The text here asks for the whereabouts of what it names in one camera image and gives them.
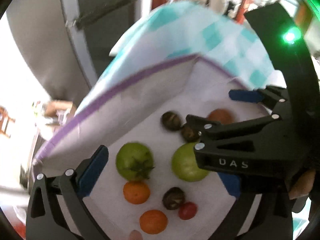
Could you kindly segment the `person's right hand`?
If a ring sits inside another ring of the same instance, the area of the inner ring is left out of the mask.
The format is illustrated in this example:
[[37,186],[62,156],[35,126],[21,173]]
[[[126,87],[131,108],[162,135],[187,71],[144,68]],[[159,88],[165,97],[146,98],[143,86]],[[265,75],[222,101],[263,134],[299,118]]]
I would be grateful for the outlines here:
[[297,199],[307,196],[313,188],[316,170],[308,170],[297,180],[295,185],[289,190],[289,199]]

